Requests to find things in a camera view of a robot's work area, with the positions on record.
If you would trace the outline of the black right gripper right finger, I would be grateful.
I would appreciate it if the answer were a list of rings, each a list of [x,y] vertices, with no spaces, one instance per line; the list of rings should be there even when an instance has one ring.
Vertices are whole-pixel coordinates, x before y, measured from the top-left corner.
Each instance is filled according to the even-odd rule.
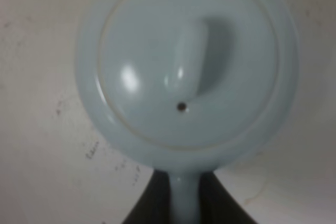
[[[200,177],[199,201],[201,223],[256,224],[236,202],[213,172]]]

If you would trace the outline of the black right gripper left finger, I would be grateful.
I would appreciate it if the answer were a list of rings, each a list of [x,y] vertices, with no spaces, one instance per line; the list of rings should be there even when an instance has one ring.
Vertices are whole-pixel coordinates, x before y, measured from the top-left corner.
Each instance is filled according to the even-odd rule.
[[[170,183],[167,173],[153,172],[145,191],[123,223],[170,223]]]

